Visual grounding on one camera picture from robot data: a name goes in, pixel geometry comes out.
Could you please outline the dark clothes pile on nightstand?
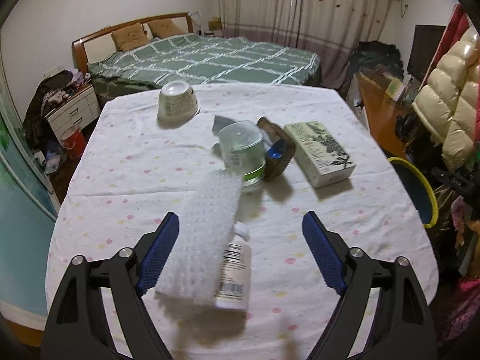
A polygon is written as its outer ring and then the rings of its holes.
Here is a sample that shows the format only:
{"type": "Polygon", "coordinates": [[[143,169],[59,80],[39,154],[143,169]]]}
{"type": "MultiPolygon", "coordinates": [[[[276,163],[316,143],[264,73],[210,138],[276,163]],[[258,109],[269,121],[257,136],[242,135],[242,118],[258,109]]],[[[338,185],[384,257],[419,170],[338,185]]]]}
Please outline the dark clothes pile on nightstand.
{"type": "Polygon", "coordinates": [[[47,114],[58,108],[78,87],[69,70],[50,76],[39,84],[23,121],[25,140],[32,151],[47,152],[48,143],[55,139],[47,114]]]}

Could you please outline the brown right pillow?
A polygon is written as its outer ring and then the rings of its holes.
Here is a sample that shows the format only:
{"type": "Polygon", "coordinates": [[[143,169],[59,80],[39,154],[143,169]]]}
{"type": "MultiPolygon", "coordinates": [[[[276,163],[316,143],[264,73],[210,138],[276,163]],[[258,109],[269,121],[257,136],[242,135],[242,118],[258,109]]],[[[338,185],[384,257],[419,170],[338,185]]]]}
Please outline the brown right pillow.
{"type": "Polygon", "coordinates": [[[155,19],[149,21],[148,26],[153,38],[169,38],[171,36],[185,34],[185,31],[178,27],[171,19],[155,19]]]}

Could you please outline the silver blue snack wrapper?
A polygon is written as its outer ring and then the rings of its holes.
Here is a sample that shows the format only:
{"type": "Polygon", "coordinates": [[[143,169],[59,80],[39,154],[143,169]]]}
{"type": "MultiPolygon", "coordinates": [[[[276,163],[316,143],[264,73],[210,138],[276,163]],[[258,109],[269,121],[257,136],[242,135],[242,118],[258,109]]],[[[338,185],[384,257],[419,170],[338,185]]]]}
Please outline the silver blue snack wrapper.
{"type": "MultiPolygon", "coordinates": [[[[230,126],[236,122],[237,121],[235,119],[232,119],[230,117],[215,115],[213,120],[213,125],[211,127],[211,132],[215,137],[218,137],[219,132],[223,128],[230,126]]],[[[214,153],[214,155],[216,155],[216,157],[218,158],[221,157],[221,147],[219,143],[214,144],[211,150],[214,153]]]]}

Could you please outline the black tv monitor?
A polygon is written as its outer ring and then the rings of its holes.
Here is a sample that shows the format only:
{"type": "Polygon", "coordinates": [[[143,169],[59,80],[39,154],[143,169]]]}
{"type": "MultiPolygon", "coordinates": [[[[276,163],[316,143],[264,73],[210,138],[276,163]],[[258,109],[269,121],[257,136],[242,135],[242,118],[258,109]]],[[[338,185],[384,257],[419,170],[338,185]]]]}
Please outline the black tv monitor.
{"type": "Polygon", "coordinates": [[[446,27],[433,24],[415,26],[407,72],[418,81],[425,77],[446,27]]]}

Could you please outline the white bubble wrap sheet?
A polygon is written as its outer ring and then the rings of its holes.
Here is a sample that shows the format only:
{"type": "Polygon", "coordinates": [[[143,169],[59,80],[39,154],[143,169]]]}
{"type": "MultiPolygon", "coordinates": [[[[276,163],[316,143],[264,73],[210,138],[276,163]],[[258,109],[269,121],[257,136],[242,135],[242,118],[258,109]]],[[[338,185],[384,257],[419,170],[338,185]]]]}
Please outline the white bubble wrap sheet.
{"type": "Polygon", "coordinates": [[[215,303],[241,191],[241,176],[229,170],[202,178],[178,215],[178,238],[154,287],[157,293],[198,306],[215,303]]]}

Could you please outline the small white pill bottle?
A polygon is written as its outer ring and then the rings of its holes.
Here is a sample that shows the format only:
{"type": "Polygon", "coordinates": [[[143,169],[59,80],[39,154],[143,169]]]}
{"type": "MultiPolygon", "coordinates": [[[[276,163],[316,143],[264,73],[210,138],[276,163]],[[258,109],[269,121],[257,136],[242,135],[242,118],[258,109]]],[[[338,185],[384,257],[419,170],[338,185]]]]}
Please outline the small white pill bottle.
{"type": "Polygon", "coordinates": [[[247,312],[251,289],[250,233],[244,223],[233,225],[233,239],[224,251],[215,306],[247,312]]]}

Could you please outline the white box with floral print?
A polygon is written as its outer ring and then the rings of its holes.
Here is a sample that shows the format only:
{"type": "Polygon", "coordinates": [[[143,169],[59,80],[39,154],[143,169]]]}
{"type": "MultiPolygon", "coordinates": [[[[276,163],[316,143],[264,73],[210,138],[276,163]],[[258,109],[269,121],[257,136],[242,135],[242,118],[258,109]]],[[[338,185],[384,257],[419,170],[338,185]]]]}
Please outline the white box with floral print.
{"type": "Polygon", "coordinates": [[[286,134],[295,143],[295,161],[314,189],[350,177],[356,168],[348,152],[318,121],[286,124],[286,134]]]}

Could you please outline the cream puffer jacket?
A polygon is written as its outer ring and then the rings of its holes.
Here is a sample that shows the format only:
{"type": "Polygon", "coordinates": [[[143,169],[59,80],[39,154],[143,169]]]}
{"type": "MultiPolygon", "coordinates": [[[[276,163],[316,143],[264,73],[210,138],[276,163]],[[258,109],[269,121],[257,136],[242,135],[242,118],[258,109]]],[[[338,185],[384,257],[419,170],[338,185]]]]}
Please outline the cream puffer jacket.
{"type": "Polygon", "coordinates": [[[474,153],[479,92],[479,34],[470,27],[441,57],[412,104],[423,125],[442,144],[454,171],[474,153]]]}

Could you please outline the brown left pillow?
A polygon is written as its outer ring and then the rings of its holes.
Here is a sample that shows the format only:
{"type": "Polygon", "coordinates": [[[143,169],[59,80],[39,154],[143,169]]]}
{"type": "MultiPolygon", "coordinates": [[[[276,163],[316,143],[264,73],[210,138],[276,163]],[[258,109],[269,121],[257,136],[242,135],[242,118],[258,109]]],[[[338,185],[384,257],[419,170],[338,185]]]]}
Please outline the brown left pillow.
{"type": "Polygon", "coordinates": [[[148,39],[143,26],[140,23],[132,24],[111,33],[117,51],[131,51],[137,47],[147,45],[148,39]]]}

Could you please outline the white nightstand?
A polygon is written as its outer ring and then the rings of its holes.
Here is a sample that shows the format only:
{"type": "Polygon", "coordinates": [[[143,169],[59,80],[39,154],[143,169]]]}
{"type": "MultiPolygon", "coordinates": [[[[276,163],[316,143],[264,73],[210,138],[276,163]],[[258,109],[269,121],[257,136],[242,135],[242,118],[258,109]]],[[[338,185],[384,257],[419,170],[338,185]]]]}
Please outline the white nightstand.
{"type": "Polygon", "coordinates": [[[58,141],[61,136],[72,126],[80,130],[94,122],[100,116],[101,110],[91,84],[78,88],[66,102],[46,115],[53,133],[58,141]]]}

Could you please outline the striped beige curtain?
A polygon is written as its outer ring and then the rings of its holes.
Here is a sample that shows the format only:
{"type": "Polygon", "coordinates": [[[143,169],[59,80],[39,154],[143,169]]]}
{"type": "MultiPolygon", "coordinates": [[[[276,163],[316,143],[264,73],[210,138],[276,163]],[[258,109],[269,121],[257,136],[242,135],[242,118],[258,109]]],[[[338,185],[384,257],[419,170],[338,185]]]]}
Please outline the striped beige curtain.
{"type": "Polygon", "coordinates": [[[351,52],[377,41],[391,0],[218,0],[223,33],[316,53],[322,82],[339,88],[351,52]]]}

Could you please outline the clear plastic cup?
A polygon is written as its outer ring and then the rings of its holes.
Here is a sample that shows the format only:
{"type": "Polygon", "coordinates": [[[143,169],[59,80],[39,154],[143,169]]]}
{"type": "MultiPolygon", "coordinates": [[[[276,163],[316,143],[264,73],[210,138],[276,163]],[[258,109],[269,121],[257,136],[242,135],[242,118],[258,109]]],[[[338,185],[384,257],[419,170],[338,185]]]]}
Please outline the clear plastic cup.
{"type": "Polygon", "coordinates": [[[227,168],[242,177],[250,187],[264,178],[266,151],[260,128],[251,121],[239,121],[218,133],[221,157],[227,168]]]}

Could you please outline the white dotted tablecloth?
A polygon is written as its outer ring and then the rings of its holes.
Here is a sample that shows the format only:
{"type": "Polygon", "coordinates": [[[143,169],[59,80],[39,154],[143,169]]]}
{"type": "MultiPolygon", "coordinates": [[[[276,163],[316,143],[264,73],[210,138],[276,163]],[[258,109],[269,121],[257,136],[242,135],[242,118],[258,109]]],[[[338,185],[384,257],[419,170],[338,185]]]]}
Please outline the white dotted tablecloth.
{"type": "Polygon", "coordinates": [[[176,359],[305,359],[338,301],[304,240],[303,216],[314,211],[350,246],[370,257],[412,263],[425,297],[439,272],[419,214],[394,168],[338,94],[288,85],[201,85],[200,111],[163,128],[155,91],[108,102],[76,168],[49,246],[46,297],[52,300],[71,258],[110,258],[180,213],[199,180],[224,164],[213,148],[216,116],[278,125],[318,121],[355,163],[343,182],[313,189],[296,163],[241,196],[237,219],[250,232],[252,273],[247,313],[196,311],[144,302],[176,359]]]}

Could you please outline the brown plastic tray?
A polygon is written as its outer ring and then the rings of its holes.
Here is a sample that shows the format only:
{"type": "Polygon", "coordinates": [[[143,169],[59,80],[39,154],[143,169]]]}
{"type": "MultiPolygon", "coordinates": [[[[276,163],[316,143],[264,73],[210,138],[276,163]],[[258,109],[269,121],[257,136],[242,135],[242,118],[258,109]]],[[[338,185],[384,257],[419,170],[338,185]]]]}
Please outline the brown plastic tray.
{"type": "Polygon", "coordinates": [[[270,182],[282,175],[294,158],[296,144],[283,128],[266,117],[259,118],[256,125],[266,137],[264,180],[270,182]]]}

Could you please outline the white upside-down bowl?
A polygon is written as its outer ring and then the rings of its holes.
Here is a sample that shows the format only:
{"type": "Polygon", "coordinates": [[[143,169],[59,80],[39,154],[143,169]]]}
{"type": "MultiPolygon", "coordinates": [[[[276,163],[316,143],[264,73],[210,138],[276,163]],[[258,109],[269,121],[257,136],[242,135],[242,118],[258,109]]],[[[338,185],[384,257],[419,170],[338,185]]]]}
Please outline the white upside-down bowl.
{"type": "Polygon", "coordinates": [[[199,101],[193,87],[181,80],[174,80],[162,87],[158,98],[157,118],[162,122],[183,122],[197,115],[199,101]]]}

